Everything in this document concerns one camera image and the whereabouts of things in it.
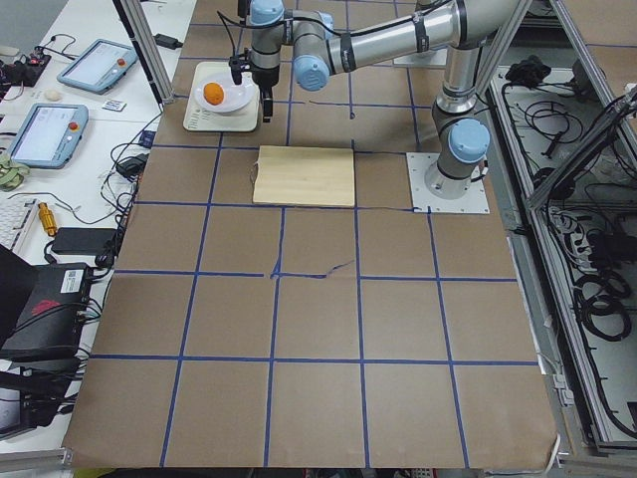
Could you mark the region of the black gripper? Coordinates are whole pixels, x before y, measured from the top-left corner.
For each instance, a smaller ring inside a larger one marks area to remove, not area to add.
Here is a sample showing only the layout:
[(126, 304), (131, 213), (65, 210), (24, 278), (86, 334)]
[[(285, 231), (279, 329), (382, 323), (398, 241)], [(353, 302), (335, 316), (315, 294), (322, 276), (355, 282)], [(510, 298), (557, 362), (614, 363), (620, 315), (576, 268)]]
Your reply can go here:
[(263, 122), (273, 117), (273, 89), (279, 82), (279, 51), (261, 52), (256, 47), (250, 51), (252, 80), (259, 87), (262, 98)]

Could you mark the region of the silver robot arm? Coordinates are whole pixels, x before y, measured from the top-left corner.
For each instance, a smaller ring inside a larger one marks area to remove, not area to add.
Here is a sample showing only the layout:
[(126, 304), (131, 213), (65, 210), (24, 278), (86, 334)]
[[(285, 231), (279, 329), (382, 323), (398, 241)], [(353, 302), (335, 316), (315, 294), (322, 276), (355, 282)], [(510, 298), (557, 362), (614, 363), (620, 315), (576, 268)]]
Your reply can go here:
[(269, 121), (284, 46), (293, 49), (297, 83), (310, 92), (321, 90), (330, 77), (341, 73), (445, 49), (445, 76), (432, 116), (447, 146), (452, 122), (468, 116), (476, 105), (484, 42), (513, 18), (517, 7), (515, 1), (437, 1), (393, 21), (334, 33), (325, 13), (288, 9), (281, 1), (253, 1), (248, 8), (252, 41), (245, 52), (245, 68), (259, 88), (263, 119)]

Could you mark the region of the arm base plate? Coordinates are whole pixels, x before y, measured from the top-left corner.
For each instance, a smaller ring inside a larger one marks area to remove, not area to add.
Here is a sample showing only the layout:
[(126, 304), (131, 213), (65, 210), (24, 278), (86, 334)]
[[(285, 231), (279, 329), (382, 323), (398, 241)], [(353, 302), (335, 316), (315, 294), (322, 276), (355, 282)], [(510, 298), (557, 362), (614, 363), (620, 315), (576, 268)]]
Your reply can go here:
[(450, 179), (440, 172), (438, 157), (434, 152), (406, 154), (412, 209), (433, 214), (489, 214), (479, 168), (469, 178)]

